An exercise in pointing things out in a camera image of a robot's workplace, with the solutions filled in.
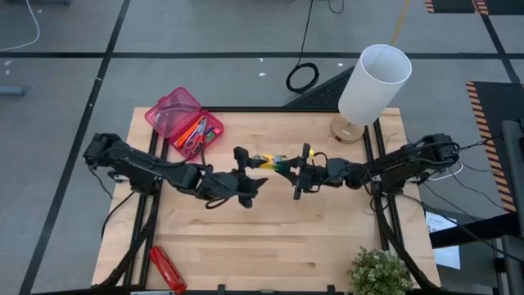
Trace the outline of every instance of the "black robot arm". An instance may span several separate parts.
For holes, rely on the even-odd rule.
[[[216,207],[233,196],[246,208],[252,207],[258,188],[267,179],[251,179],[239,170],[213,172],[213,166],[170,163],[130,147],[116,134],[95,134],[84,153],[91,169],[112,167],[129,178],[131,189],[152,195],[158,190],[158,179],[165,179],[179,192],[208,201]]]
[[[263,162],[249,158],[248,151],[235,147],[235,159],[240,170],[245,167],[259,168]],[[418,184],[429,178],[429,170],[443,170],[459,160],[459,145],[444,134],[424,136],[416,143],[409,143],[399,150],[365,164],[352,163],[342,158],[328,159],[325,166],[308,164],[310,146],[304,144],[302,156],[274,164],[275,172],[286,177],[295,187],[293,198],[300,199],[301,193],[316,193],[320,185],[338,188],[344,184],[358,189],[373,178],[380,178],[384,193],[401,192],[406,180],[415,179]]]

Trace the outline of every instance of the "lamp base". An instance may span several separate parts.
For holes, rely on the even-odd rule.
[[[341,114],[333,118],[329,129],[333,138],[341,143],[354,143],[364,134],[363,126],[349,122]]]

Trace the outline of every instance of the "red case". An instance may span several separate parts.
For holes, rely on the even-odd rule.
[[[158,271],[164,278],[169,288],[177,295],[182,294],[187,289],[187,284],[183,280],[182,275],[174,266],[170,258],[165,254],[164,249],[160,246],[154,246],[149,251],[149,257],[155,264]]]
[[[205,131],[212,129],[214,133],[204,144],[204,148],[208,148],[224,132],[224,125],[208,111],[203,111],[201,104],[184,87],[178,87],[161,98],[145,115],[153,129],[162,137],[169,138],[171,146],[186,159],[198,156],[200,149],[188,149],[177,142],[203,116],[207,118]]]

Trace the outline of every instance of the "wooden table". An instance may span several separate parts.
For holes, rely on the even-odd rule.
[[[127,142],[147,151],[151,126],[144,120],[147,108],[136,108]],[[225,133],[206,150],[206,161],[215,171],[236,168],[233,148],[256,153],[301,154],[309,143],[328,157],[366,162],[363,141],[342,144],[331,137],[329,124],[335,113],[214,113],[224,123]],[[386,109],[380,118],[387,152],[406,143],[400,112]],[[371,131],[375,157],[378,155]],[[160,155],[159,140],[157,155]],[[321,157],[318,163],[323,165]],[[170,150],[169,161],[181,156]],[[205,203],[183,195],[164,183],[156,226],[155,245],[161,245],[185,278],[188,289],[325,291],[351,290],[344,273],[359,247],[381,248],[370,196],[364,189],[322,187],[319,193],[302,194],[293,200],[293,188],[271,170],[249,170],[248,175],[268,177],[251,209],[236,200],[206,210]],[[405,193],[419,198],[414,185]],[[128,184],[117,184],[111,208],[129,194]],[[407,251],[427,277],[440,285],[433,250],[422,208],[409,199],[396,198]],[[102,241],[93,282],[99,283],[113,270],[129,247],[138,197],[121,208],[109,221]],[[138,281],[142,251],[137,255],[133,282]],[[151,264],[149,289],[167,289]]]

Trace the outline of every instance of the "green plant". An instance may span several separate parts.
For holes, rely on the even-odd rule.
[[[404,295],[413,288],[408,269],[399,257],[363,247],[347,271],[354,295]]]

